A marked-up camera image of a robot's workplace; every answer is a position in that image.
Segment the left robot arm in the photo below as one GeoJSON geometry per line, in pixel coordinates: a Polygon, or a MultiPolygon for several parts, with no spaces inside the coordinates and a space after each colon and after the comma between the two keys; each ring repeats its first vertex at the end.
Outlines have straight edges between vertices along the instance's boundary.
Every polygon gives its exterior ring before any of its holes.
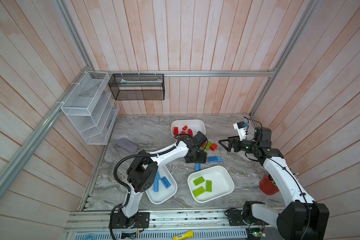
{"type": "Polygon", "coordinates": [[[142,195],[154,183],[159,168],[166,164],[184,158],[186,163],[205,163],[207,153],[202,146],[208,142],[207,137],[202,132],[197,132],[195,136],[179,134],[174,136],[175,143],[154,152],[144,150],[124,157],[119,160],[113,170],[115,180],[127,189],[127,195],[122,204],[111,210],[110,231],[116,227],[122,229],[134,227],[137,224],[137,215],[142,195]],[[118,169],[125,161],[133,159],[127,169],[127,182],[123,182],[118,176],[118,169]]]}

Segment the black mesh basket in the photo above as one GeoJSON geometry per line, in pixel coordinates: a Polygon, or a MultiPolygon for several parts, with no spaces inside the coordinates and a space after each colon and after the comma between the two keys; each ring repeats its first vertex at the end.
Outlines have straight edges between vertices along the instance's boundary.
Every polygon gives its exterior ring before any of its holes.
{"type": "Polygon", "coordinates": [[[108,86],[117,101],[163,101],[162,74],[112,74],[108,86]]]}

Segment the yellow marker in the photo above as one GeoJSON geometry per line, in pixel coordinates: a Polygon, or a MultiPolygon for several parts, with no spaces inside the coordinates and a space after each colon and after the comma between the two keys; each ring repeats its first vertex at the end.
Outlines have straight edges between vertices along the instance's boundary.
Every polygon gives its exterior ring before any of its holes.
{"type": "Polygon", "coordinates": [[[186,240],[186,239],[193,238],[193,237],[194,237],[194,232],[188,231],[183,234],[174,236],[173,240],[186,240]]]}

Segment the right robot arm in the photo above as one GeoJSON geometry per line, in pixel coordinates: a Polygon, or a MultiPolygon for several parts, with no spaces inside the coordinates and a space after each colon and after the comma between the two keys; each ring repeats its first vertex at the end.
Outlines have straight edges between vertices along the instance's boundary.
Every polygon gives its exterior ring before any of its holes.
{"type": "Polygon", "coordinates": [[[281,193],[285,209],[279,213],[262,202],[247,201],[243,206],[243,220],[247,224],[262,221],[279,231],[284,240],[322,240],[325,235],[329,209],[317,203],[302,187],[287,165],[279,149],[271,147],[272,131],[257,127],[254,138],[247,140],[248,124],[234,124],[238,136],[229,137],[219,144],[228,152],[243,151],[252,154],[265,168],[281,193]]]}

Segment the white bin left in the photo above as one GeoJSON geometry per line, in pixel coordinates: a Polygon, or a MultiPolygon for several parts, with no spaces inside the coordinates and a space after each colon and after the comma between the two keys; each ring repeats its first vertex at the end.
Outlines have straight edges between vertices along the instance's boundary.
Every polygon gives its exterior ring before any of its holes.
{"type": "Polygon", "coordinates": [[[160,180],[159,191],[157,193],[154,192],[154,184],[146,191],[149,200],[155,205],[163,204],[173,197],[178,190],[178,185],[167,166],[160,167],[158,172],[161,178],[166,177],[170,181],[171,187],[166,189],[160,180]]]}

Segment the blue lego small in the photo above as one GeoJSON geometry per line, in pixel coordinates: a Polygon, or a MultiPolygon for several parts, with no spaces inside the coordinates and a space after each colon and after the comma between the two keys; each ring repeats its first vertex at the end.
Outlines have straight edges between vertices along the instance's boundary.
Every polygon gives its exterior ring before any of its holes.
{"type": "Polygon", "coordinates": [[[154,192],[157,193],[159,191],[159,180],[154,180],[154,192]]]}

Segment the red cup with pencils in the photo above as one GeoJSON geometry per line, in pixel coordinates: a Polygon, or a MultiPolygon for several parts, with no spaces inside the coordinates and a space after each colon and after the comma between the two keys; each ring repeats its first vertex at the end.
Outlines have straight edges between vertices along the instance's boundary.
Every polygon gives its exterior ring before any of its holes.
{"type": "Polygon", "coordinates": [[[276,186],[271,175],[264,176],[263,179],[259,182],[259,187],[264,194],[269,196],[272,196],[279,192],[279,189],[276,186]]]}

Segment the white bin front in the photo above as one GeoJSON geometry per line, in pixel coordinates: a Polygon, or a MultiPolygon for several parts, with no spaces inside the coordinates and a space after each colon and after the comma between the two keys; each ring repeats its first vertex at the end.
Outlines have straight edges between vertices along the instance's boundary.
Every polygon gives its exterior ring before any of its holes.
{"type": "Polygon", "coordinates": [[[210,167],[188,176],[188,186],[193,199],[198,203],[206,203],[231,194],[235,184],[222,166],[210,167]]]}

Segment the green lego long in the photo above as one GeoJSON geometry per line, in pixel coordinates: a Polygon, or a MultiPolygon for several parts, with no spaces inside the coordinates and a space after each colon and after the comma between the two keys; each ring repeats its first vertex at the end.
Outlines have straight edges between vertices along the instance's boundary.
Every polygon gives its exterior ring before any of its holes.
{"type": "Polygon", "coordinates": [[[206,192],[206,190],[204,189],[204,187],[199,187],[199,188],[193,190],[193,195],[195,198],[197,198],[198,196],[202,195],[205,192],[206,192]]]}

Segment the white bin with red legos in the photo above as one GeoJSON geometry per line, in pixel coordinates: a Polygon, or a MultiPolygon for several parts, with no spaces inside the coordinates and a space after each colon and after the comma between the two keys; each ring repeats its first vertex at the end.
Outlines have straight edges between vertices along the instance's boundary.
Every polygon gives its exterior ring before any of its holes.
{"type": "Polygon", "coordinates": [[[172,130],[172,135],[173,135],[174,139],[177,139],[179,136],[190,137],[191,135],[188,134],[188,129],[191,129],[193,131],[193,134],[194,134],[193,137],[198,132],[201,132],[204,135],[206,134],[205,124],[201,120],[197,120],[197,119],[193,119],[193,120],[176,120],[176,121],[173,121],[172,124],[171,124],[171,130],[172,130]],[[183,131],[184,126],[188,126],[188,128],[185,130],[186,134],[185,135],[180,135],[180,133],[183,131]],[[174,127],[179,128],[179,134],[176,135],[176,136],[174,136],[174,134],[173,134],[174,127]]]}

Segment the grey pouch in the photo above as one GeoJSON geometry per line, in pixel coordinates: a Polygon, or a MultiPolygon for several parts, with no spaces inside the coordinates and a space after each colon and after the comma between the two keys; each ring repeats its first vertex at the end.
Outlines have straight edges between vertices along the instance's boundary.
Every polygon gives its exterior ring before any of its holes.
{"type": "Polygon", "coordinates": [[[117,145],[130,153],[136,153],[139,147],[126,138],[121,138],[117,141],[117,145]]]}

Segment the large blue lego underside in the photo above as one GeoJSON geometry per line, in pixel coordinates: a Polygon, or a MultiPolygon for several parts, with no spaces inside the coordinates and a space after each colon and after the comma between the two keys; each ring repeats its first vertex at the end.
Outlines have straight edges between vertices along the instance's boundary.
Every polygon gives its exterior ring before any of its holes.
{"type": "Polygon", "coordinates": [[[207,157],[208,163],[216,163],[218,162],[218,158],[215,156],[207,157]]]}

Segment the red lego sideways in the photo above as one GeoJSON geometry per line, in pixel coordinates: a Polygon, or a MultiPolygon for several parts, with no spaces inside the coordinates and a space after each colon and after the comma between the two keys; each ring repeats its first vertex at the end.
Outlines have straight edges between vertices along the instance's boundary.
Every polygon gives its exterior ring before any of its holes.
{"type": "Polygon", "coordinates": [[[212,144],[212,145],[210,146],[210,150],[211,150],[211,151],[215,151],[215,150],[217,149],[217,147],[218,147],[217,144],[212,144]]]}

